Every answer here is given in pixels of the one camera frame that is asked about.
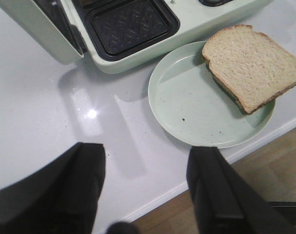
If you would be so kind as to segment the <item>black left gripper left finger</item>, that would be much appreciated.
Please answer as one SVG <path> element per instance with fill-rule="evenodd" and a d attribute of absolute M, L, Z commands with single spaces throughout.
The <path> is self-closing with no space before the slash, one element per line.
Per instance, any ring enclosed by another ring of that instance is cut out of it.
<path fill-rule="evenodd" d="M 102 144 L 76 143 L 0 189 L 0 234 L 90 234 L 105 178 Z"/>

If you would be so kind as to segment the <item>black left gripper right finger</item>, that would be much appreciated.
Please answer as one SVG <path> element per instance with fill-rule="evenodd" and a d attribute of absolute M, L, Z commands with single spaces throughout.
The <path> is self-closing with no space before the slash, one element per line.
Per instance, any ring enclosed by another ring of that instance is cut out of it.
<path fill-rule="evenodd" d="M 217 147 L 191 148 L 187 183 L 201 234 L 296 234 L 296 227 L 240 177 Z"/>

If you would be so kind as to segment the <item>black robot base below table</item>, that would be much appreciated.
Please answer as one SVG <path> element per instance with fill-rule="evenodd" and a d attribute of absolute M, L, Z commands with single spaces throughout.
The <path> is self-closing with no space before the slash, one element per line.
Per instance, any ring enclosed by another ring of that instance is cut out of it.
<path fill-rule="evenodd" d="M 278 211 L 291 224 L 296 225 L 296 202 L 275 201 L 269 202 L 269 205 Z"/>

